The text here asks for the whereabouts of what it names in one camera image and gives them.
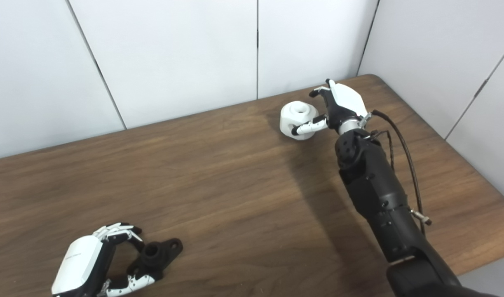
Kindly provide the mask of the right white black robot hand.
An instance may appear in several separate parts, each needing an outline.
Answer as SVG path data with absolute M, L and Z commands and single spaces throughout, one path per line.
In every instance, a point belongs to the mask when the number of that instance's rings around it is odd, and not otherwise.
M 365 129 L 372 115 L 367 111 L 361 95 L 331 79 L 326 79 L 326 84 L 327 87 L 317 87 L 309 93 L 311 98 L 321 96 L 324 99 L 326 113 L 294 126 L 289 132 L 290 137 L 300 137 L 324 129 L 334 130 L 338 135 L 349 130 Z

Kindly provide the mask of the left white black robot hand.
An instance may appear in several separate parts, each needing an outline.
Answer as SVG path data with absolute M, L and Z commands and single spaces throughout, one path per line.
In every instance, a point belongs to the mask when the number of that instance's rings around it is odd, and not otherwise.
M 73 241 L 52 284 L 53 297 L 120 297 L 157 282 L 151 275 L 107 278 L 116 246 L 129 242 L 138 252 L 144 248 L 141 229 L 126 222 L 100 227 L 91 235 Z

